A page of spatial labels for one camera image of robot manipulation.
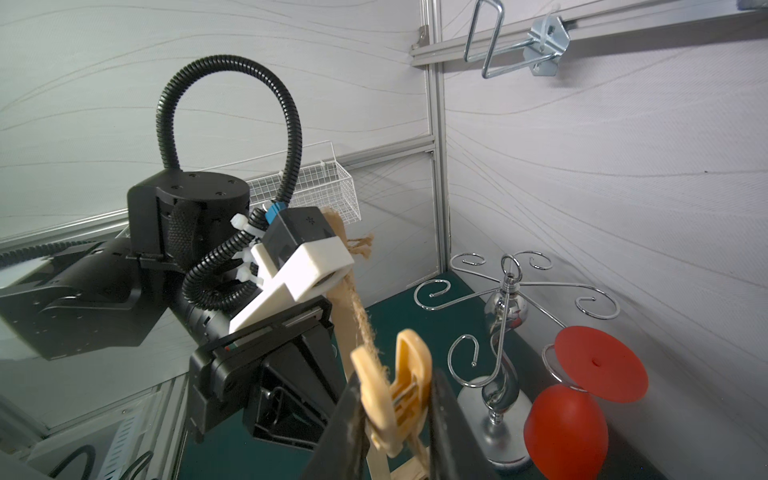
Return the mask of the beige clothespin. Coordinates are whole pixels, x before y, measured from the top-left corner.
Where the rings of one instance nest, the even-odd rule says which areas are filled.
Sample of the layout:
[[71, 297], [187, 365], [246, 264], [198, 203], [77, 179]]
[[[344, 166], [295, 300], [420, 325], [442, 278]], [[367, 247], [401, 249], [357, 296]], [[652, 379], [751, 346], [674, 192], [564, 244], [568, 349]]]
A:
[[419, 435], [427, 419], [433, 373], [426, 343], [412, 329], [398, 333], [392, 381], [365, 347], [353, 350], [350, 358], [360, 381], [374, 447], [394, 458], [410, 443], [415, 446], [414, 454], [421, 454], [424, 446]]

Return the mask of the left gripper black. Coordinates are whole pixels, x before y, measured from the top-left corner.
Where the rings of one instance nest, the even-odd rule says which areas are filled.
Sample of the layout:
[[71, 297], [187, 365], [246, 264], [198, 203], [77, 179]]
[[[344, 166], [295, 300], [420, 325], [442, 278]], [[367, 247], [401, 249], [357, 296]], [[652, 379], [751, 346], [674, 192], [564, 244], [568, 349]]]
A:
[[193, 440], [241, 414], [257, 440], [314, 449], [346, 385], [331, 313], [318, 296], [198, 348], [186, 406]]

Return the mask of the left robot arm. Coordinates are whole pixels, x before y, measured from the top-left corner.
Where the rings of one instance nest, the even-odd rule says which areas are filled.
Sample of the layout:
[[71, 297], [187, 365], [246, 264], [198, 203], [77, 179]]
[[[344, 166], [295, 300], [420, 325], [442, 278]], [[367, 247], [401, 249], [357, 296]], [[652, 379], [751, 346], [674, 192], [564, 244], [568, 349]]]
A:
[[186, 425], [202, 439], [241, 414], [257, 439], [312, 449], [343, 392], [326, 295], [353, 260], [315, 206], [277, 208], [256, 241], [202, 286], [233, 305], [202, 309], [182, 292], [203, 257], [251, 233], [250, 187], [213, 172], [165, 170], [128, 193], [129, 233], [102, 242], [26, 247], [3, 266], [44, 258], [1, 291], [1, 316], [35, 353], [57, 360], [140, 345], [172, 313], [197, 342]]

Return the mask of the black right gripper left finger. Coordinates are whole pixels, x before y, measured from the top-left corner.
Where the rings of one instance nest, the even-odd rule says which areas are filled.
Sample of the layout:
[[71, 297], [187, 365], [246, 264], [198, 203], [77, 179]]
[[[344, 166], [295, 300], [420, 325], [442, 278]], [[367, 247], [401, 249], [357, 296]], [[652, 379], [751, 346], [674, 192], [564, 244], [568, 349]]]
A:
[[362, 479], [370, 450], [366, 422], [361, 382], [353, 373], [300, 479]]

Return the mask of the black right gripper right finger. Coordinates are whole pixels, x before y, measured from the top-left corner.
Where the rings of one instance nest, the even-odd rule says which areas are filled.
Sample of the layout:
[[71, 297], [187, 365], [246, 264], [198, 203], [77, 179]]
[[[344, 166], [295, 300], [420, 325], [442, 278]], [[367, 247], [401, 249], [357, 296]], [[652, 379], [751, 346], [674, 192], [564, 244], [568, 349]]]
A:
[[432, 375], [429, 479], [497, 479], [442, 370]]

